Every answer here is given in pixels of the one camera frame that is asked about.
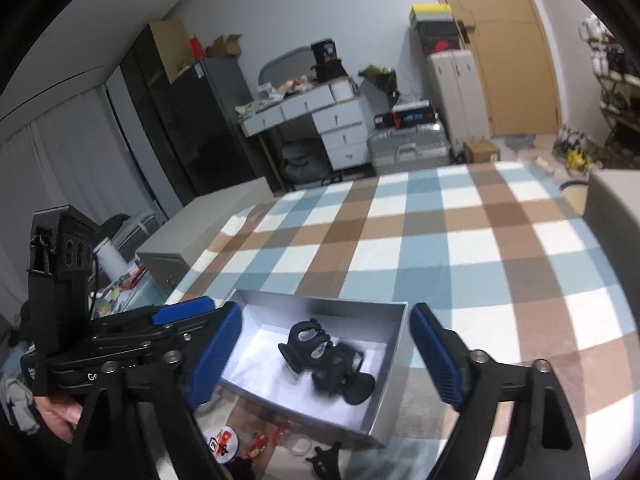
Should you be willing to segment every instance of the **checkered tablecloth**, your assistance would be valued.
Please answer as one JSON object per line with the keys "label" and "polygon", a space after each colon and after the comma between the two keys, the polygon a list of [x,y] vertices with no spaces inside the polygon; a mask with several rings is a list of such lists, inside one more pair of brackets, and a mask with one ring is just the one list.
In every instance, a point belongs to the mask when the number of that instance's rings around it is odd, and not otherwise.
{"label": "checkered tablecloth", "polygon": [[[519,163],[453,166],[285,195],[234,216],[170,302],[234,288],[349,300],[425,301],[470,348],[506,363],[546,358],[564,387],[592,478],[614,478],[640,440],[640,345],[625,295],[553,182]],[[223,395],[201,426],[262,424]],[[510,407],[478,478],[492,478]],[[343,477],[424,480],[455,422],[414,353],[394,436],[341,452]],[[264,429],[273,429],[264,422]],[[258,477],[311,478],[278,447]]]}

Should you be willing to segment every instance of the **curtain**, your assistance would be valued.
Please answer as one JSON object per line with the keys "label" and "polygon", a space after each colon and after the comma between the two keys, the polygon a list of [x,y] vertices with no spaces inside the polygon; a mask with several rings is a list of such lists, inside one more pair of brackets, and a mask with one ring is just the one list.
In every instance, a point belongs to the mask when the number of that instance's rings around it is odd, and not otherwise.
{"label": "curtain", "polygon": [[95,222],[157,211],[102,86],[43,113],[0,144],[0,314],[27,299],[34,211],[71,204]]}

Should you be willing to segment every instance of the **screw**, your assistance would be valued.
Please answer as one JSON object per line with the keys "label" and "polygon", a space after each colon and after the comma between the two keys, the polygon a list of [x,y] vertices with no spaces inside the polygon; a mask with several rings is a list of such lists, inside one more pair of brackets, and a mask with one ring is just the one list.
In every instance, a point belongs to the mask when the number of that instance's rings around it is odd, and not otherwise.
{"label": "screw", "polygon": [[176,364],[180,362],[181,359],[182,354],[180,354],[180,352],[178,352],[177,350],[170,350],[169,352],[164,354],[164,362],[168,365]]}
{"label": "screw", "polygon": [[118,369],[118,363],[116,361],[105,362],[100,370],[105,374],[113,374]]}
{"label": "screw", "polygon": [[549,373],[551,371],[551,365],[549,364],[549,361],[545,361],[544,359],[538,359],[534,366],[536,367],[536,370],[539,372],[542,372],[543,374]]}
{"label": "screw", "polygon": [[471,360],[479,365],[483,365],[489,360],[489,354],[484,350],[473,350],[471,352]]}

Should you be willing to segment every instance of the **round sticker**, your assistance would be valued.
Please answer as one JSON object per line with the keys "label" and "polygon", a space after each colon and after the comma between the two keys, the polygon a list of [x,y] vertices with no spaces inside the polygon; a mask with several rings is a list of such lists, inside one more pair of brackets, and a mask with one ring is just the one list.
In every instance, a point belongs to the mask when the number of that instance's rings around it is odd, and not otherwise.
{"label": "round sticker", "polygon": [[238,452],[238,436],[233,428],[222,426],[212,431],[205,431],[204,437],[219,464],[225,464],[236,456]]}

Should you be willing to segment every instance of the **ceiling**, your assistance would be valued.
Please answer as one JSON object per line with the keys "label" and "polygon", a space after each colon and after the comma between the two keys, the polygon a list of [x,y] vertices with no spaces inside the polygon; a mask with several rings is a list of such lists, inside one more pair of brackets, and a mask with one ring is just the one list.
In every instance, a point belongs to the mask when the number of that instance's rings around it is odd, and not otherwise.
{"label": "ceiling", "polygon": [[179,0],[73,0],[47,27],[0,95],[0,142],[63,100],[103,83],[145,23]]}

